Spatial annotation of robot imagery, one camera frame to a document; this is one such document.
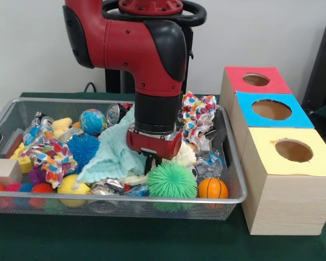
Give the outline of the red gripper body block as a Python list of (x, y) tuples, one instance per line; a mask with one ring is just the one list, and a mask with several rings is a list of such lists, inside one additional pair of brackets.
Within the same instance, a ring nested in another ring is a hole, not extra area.
[(134, 124), (127, 130), (127, 145), (131, 150), (149, 153), (159, 158), (172, 159), (181, 147), (181, 133), (173, 131), (169, 135), (155, 135), (139, 132)]

